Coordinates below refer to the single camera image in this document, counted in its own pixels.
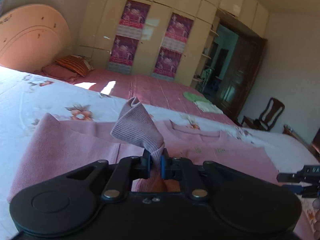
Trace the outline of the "person's right hand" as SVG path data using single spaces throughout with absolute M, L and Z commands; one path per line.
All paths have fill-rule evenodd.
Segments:
M 319 198 L 313 201 L 312 206 L 315 210 L 317 210 L 315 214 L 315 223 L 313 224 L 314 238 L 320 239 L 320 200 Z

